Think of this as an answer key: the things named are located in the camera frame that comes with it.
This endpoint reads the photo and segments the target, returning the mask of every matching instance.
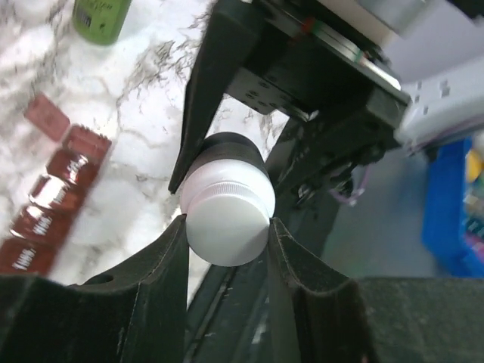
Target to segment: marble surface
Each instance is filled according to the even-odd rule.
[[[113,139],[51,278],[81,284],[156,239],[179,213],[167,190],[185,84],[207,0],[133,0],[119,41],[92,45],[71,27],[73,0],[0,0],[0,229],[5,232],[57,145],[23,112],[44,92],[71,120]],[[267,156],[286,118],[223,101],[212,132],[250,137]],[[207,264],[191,254],[189,299]]]

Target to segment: red square package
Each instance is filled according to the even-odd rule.
[[[68,150],[88,157],[90,160],[101,163],[111,147],[111,140],[92,130],[74,125],[64,139],[64,147]]]
[[[56,210],[36,205],[24,206],[11,226],[11,233],[18,237],[53,248],[62,247],[73,217]]]
[[[90,188],[101,165],[66,148],[58,149],[47,165],[47,173],[82,188]]]
[[[52,141],[59,142],[70,126],[69,118],[43,94],[37,95],[24,116]]]
[[[86,189],[47,174],[37,179],[29,199],[30,203],[41,208],[53,209],[59,213],[77,214],[86,194]]]
[[[45,244],[11,237],[0,248],[0,274],[38,273],[47,275],[55,260],[56,250]]]

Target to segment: blue container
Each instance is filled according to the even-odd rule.
[[[484,264],[464,239],[466,155],[471,147],[470,139],[441,147],[430,164],[422,241],[454,276],[484,278]]]

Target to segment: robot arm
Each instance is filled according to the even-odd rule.
[[[374,163],[398,147],[393,132],[410,98],[374,42],[391,31],[374,22],[382,32],[368,38],[316,0],[216,2],[186,89],[170,191],[200,153],[224,93],[259,113],[290,117],[268,158],[276,195],[320,188],[335,170]],[[284,160],[278,170],[274,159]]]
[[[356,19],[349,20],[351,12],[328,10],[337,3],[348,4],[215,4],[187,85],[171,192],[204,151],[224,93],[260,113],[278,109],[290,116],[265,164],[280,209],[288,191],[319,188],[323,176],[378,161],[387,150],[399,147],[394,131],[402,120],[401,131],[406,130],[405,110],[417,95],[407,95],[406,86],[399,89],[379,45],[401,29],[400,23],[385,17],[384,8],[375,8],[380,17],[372,21],[379,27],[367,28],[365,22],[357,26]],[[365,3],[358,2],[359,11],[369,11]],[[299,202],[291,198],[287,214],[294,214]],[[1,276],[0,361],[207,361],[197,358],[199,346],[192,345],[203,341],[212,354],[221,355],[213,348],[215,334],[204,333],[203,327],[211,324],[205,317],[231,294],[234,281],[249,281],[239,275],[243,268],[225,269],[226,276],[212,287],[213,295],[200,298],[209,300],[206,311],[199,312],[202,318],[185,324],[186,218],[179,216],[150,246],[82,286],[64,287],[37,276]],[[291,237],[294,229],[273,218],[267,253],[246,269],[268,272],[274,361],[482,361],[484,322],[482,314],[475,314],[483,299],[481,280],[350,279],[298,244]],[[265,298],[260,292],[253,297]],[[253,310],[243,319],[254,320]],[[234,335],[234,327],[229,328],[228,338]],[[239,359],[230,361],[249,361],[241,358],[239,345],[233,347],[232,357],[239,354]]]

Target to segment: white cap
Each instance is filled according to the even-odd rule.
[[[213,265],[238,266],[265,249],[275,193],[269,178],[244,161],[222,159],[190,174],[180,208],[192,250]]]

